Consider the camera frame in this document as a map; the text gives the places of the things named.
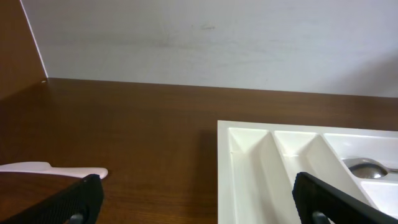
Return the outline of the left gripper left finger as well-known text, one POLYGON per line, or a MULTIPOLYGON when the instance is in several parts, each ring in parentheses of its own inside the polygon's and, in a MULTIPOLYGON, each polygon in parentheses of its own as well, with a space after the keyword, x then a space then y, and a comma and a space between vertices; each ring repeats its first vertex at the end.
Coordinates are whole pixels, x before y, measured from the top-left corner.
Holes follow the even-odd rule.
POLYGON ((96 223, 103 200, 101 178, 98 174, 90 174, 1 223, 96 223))

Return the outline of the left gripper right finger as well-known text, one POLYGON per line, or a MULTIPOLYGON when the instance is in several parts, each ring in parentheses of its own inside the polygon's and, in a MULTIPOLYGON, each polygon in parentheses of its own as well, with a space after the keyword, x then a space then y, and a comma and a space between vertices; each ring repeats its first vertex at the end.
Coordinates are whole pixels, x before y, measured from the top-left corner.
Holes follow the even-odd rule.
POLYGON ((296 175, 292 195, 303 224, 397 224, 397 219, 307 172, 296 175))

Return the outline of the large steel spoon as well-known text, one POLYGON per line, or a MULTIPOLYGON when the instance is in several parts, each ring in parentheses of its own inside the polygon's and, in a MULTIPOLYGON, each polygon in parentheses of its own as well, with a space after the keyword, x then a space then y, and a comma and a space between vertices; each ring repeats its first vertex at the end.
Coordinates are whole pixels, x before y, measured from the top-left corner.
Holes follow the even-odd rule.
POLYGON ((343 159, 351 173, 362 179, 379 179, 388 174, 397 174, 397 169, 388 168, 380 162, 369 158, 343 159))

